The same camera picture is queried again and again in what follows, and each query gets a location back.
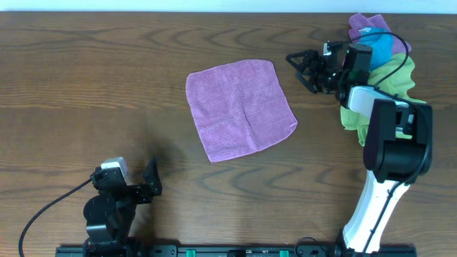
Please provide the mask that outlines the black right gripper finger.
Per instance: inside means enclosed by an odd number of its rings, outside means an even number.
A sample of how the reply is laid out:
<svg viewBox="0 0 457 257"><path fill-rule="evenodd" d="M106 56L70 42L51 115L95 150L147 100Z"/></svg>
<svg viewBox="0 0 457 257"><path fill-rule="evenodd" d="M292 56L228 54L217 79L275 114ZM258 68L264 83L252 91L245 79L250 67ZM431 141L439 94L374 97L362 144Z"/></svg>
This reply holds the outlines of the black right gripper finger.
<svg viewBox="0 0 457 257"><path fill-rule="evenodd" d="M319 55L316 50L305 50L286 56L286 61L297 71L305 71L312 62L318 61Z"/></svg>
<svg viewBox="0 0 457 257"><path fill-rule="evenodd" d="M317 83L318 74L315 71L296 72L296 78L313 94L320 92Z"/></svg>

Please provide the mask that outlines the purple microfiber cloth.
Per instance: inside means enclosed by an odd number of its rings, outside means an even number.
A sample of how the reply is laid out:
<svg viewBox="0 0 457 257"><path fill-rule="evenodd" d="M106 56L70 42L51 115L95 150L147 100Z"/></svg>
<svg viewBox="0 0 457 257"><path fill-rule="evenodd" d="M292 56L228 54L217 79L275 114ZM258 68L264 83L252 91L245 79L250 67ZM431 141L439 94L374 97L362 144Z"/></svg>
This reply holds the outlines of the purple microfiber cloth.
<svg viewBox="0 0 457 257"><path fill-rule="evenodd" d="M298 126L272 61L246 59L191 73L186 98L212 163L269 148Z"/></svg>

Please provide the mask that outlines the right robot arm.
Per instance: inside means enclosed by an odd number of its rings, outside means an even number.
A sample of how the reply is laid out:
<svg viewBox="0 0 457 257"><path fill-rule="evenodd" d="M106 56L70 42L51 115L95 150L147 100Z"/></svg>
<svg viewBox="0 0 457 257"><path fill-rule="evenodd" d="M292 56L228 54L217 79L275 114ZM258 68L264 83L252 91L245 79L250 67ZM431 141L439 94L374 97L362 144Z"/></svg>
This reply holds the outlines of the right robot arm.
<svg viewBox="0 0 457 257"><path fill-rule="evenodd" d="M343 66L336 51L289 54L297 79L313 94L335 94L345 109L369 120L363 148L366 182L356 209L328 249L328 256L407 256L400 248L384 250L381 235L396 204L431 165L433 111L368 84L372 49L351 44Z"/></svg>

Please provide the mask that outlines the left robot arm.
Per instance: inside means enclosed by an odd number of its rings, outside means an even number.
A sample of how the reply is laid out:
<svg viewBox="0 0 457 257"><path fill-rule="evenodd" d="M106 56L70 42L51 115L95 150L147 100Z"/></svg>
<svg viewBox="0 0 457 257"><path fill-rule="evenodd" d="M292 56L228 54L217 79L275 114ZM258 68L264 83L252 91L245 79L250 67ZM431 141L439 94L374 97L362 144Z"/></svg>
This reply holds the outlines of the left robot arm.
<svg viewBox="0 0 457 257"><path fill-rule="evenodd" d="M129 237L136 207L160 196L162 185L156 159L144 169L143 183L128 185L128 168L122 157L105 160L90 175L98 195L84 206L86 232L84 256L148 256L142 244Z"/></svg>

